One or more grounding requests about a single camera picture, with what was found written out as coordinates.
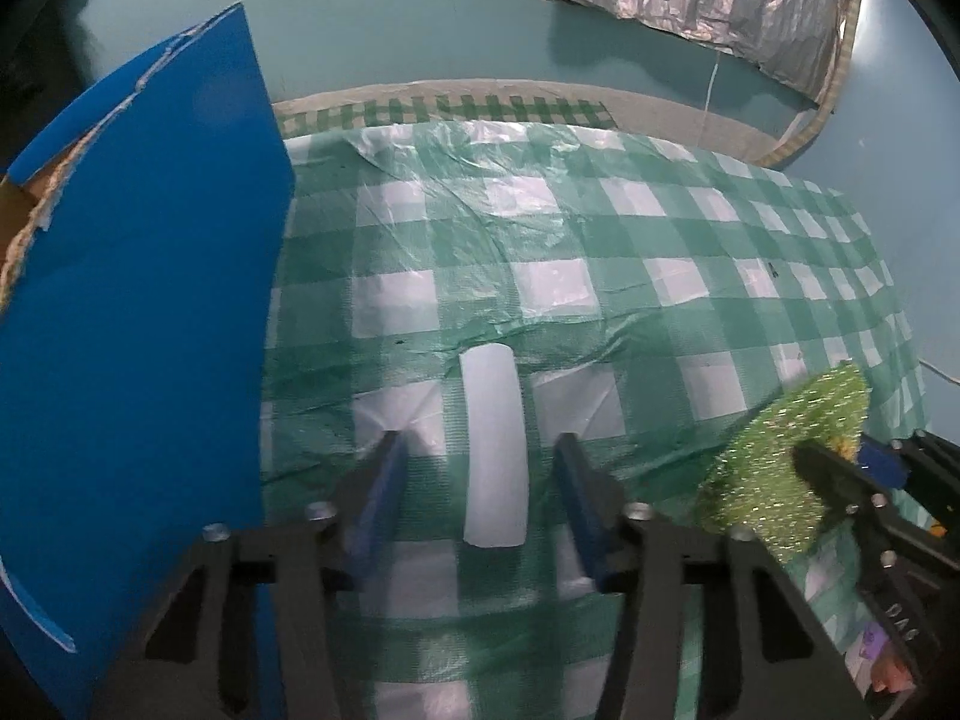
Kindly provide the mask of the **person's right hand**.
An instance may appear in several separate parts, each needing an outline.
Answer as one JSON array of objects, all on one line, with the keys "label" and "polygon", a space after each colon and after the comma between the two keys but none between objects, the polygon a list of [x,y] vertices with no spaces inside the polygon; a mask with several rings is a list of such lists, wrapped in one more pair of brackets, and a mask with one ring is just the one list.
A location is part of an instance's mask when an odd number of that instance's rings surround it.
[{"label": "person's right hand", "polygon": [[871,688],[875,692],[900,694],[914,688],[914,679],[907,665],[892,649],[884,649],[871,667]]}]

